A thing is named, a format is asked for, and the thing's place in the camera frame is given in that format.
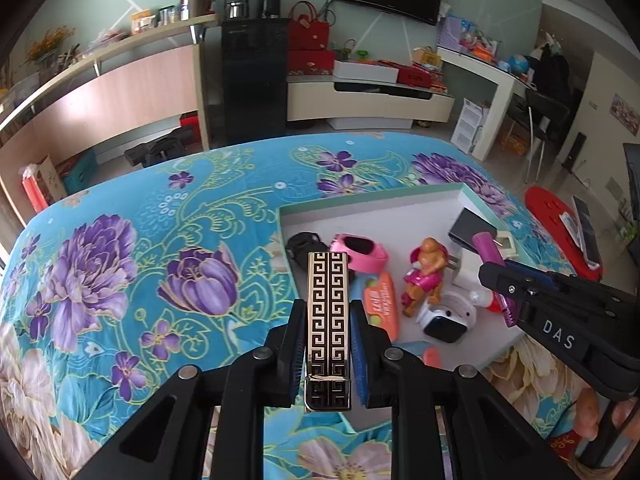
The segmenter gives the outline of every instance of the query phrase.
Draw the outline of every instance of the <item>red handbag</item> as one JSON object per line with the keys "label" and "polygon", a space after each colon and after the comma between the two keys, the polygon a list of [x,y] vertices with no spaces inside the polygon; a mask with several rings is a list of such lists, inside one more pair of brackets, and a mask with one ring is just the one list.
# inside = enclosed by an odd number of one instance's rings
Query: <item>red handbag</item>
{"label": "red handbag", "polygon": [[[294,17],[298,4],[305,4],[309,14]],[[312,3],[302,0],[289,12],[289,50],[325,50],[329,45],[329,24],[318,20],[318,12]]]}
{"label": "red handbag", "polygon": [[331,75],[334,72],[333,50],[289,50],[289,75]]}

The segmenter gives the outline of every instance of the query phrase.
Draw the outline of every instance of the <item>black wallet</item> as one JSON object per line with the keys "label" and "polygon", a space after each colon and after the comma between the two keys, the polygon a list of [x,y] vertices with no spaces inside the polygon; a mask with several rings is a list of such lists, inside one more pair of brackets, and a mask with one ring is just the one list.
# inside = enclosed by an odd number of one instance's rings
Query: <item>black wallet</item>
{"label": "black wallet", "polygon": [[474,247],[473,237],[475,234],[489,232],[495,239],[498,229],[489,224],[484,218],[480,218],[469,209],[463,209],[455,224],[449,231],[449,238],[469,251],[478,253]]}

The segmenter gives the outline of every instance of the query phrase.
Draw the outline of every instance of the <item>chair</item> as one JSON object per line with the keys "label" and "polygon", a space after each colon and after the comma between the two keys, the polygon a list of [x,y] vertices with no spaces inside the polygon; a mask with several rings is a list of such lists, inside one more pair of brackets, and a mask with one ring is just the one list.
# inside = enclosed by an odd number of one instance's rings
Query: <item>chair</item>
{"label": "chair", "polygon": [[[533,123],[533,115],[541,116],[538,124]],[[513,125],[515,123],[520,124],[524,128],[528,129],[531,133],[531,144],[529,147],[529,167],[527,168],[527,178],[525,182],[529,182],[529,173],[531,172],[531,161],[533,160],[533,140],[534,137],[542,140],[542,149],[540,150],[540,160],[538,161],[538,172],[536,173],[536,182],[540,176],[540,168],[542,167],[542,157],[545,155],[545,143],[548,140],[552,140],[552,132],[548,131],[549,125],[553,125],[553,129],[559,130],[567,117],[569,116],[569,108],[563,105],[560,101],[536,92],[531,88],[525,90],[525,99],[523,102],[515,102],[512,104],[507,115],[511,119],[511,127],[507,137],[504,139],[502,149],[509,140],[511,132],[513,131]]]}

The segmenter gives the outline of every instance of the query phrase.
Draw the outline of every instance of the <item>greek key pattern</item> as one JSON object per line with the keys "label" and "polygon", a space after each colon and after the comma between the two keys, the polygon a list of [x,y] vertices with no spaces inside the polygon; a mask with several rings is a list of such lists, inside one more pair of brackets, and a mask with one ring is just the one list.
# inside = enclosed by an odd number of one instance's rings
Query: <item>greek key pattern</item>
{"label": "greek key pattern", "polygon": [[348,281],[345,253],[309,254],[305,400],[312,410],[350,407]]}

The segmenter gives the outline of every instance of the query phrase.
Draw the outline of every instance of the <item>turquoise bedspread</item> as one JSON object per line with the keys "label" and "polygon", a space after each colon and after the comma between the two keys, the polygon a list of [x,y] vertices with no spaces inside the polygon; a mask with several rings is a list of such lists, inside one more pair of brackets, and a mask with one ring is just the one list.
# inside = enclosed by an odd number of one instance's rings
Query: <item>turquoise bedspread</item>
{"label": "turquoise bedspread", "polygon": [[[406,134],[222,148],[47,208],[20,236],[2,284],[2,422],[37,476],[69,478],[179,367],[229,364],[286,321],[294,295],[279,206],[444,182],[468,184],[540,266],[571,271],[542,226],[469,157]],[[515,392],[546,435],[572,398],[571,379],[542,347],[519,345],[485,374]],[[265,478],[389,478],[389,440],[388,424],[354,434],[337,414],[268,410]]]}

